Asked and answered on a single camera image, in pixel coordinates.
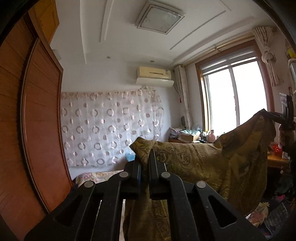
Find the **right hand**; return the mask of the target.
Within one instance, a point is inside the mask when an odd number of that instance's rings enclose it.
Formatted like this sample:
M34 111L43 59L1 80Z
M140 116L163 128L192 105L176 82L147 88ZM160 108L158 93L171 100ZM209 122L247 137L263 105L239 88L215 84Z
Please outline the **right hand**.
M280 125L278 131L279 146L283 151L288 151L295 143L295 131L284 125Z

